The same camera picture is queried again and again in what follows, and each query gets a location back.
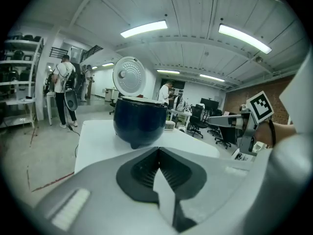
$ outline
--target black wristband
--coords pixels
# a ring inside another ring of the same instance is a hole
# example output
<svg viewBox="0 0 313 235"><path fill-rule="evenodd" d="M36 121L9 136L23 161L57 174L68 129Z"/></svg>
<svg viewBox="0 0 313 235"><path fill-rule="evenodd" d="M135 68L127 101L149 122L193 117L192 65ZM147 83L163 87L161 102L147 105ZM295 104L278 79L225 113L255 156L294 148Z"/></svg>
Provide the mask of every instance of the black wristband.
<svg viewBox="0 0 313 235"><path fill-rule="evenodd" d="M268 121L268 125L270 128L270 132L272 133L272 147L274 147L276 145L276 134L275 127L271 119Z"/></svg>

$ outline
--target black pants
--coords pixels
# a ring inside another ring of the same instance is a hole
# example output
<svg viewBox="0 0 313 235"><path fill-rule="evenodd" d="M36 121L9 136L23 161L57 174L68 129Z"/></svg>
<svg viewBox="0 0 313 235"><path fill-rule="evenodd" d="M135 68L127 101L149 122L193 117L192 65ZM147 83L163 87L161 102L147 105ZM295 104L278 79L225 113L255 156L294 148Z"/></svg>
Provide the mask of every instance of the black pants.
<svg viewBox="0 0 313 235"><path fill-rule="evenodd" d="M57 107L58 107L58 112L59 112L59 117L61 120L61 123L64 125L66 124L65 122L65 115L64 115L64 93L55 93L55 101L57 102ZM68 112L70 115L70 118L72 119L72 121L76 121L76 116L75 116L75 112L71 111L68 107Z"/></svg>

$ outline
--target dark blue pot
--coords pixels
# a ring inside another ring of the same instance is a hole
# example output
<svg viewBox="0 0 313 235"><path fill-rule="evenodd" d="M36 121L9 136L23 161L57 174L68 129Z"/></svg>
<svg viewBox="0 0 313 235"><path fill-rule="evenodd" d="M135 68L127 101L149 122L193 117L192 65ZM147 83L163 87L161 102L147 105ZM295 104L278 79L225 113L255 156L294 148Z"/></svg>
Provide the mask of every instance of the dark blue pot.
<svg viewBox="0 0 313 235"><path fill-rule="evenodd" d="M167 115L164 104L154 104L119 98L116 102L113 126L116 134L131 144L132 149L157 140L163 133Z"/></svg>

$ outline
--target brick wall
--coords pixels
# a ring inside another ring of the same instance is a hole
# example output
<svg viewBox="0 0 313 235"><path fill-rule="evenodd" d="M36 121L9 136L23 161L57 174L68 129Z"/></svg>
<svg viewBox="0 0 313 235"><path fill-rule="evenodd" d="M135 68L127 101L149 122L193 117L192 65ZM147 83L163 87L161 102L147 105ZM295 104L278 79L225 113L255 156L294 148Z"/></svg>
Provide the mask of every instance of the brick wall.
<svg viewBox="0 0 313 235"><path fill-rule="evenodd" d="M273 109L273 122L287 124L288 113L279 99L279 95L283 92L293 76L284 77L264 84L255 85L241 90L226 93L224 111L239 113L239 106L246 103L246 100L261 91L264 91L268 97Z"/></svg>

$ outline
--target shelf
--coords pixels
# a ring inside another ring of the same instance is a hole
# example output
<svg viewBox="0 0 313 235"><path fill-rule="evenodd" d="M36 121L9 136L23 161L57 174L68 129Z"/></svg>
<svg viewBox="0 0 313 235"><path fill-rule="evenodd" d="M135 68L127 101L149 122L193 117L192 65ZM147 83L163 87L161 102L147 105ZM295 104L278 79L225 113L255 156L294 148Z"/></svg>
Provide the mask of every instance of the shelf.
<svg viewBox="0 0 313 235"><path fill-rule="evenodd" d="M16 85L16 84L29 84L28 81L12 81L12 82L2 82L1 85Z"/></svg>
<svg viewBox="0 0 313 235"><path fill-rule="evenodd" d="M4 41L5 49L20 49L26 51L36 51L38 45L41 44L41 40L39 42L34 41L26 41L26 40L6 40Z"/></svg>
<svg viewBox="0 0 313 235"><path fill-rule="evenodd" d="M31 122L32 122L32 119L31 119L30 114L5 117L4 122L0 125L0 128L4 128L6 126L19 125L23 123L31 123Z"/></svg>
<svg viewBox="0 0 313 235"><path fill-rule="evenodd" d="M17 100L15 98L1 100L0 103L6 103L6 105L16 105L16 104L30 104L35 102L35 99L26 99L27 101L23 101L23 99Z"/></svg>
<svg viewBox="0 0 313 235"><path fill-rule="evenodd" d="M11 66L22 66L30 67L34 61L23 61L23 60L5 60L0 61L0 66L11 65Z"/></svg>

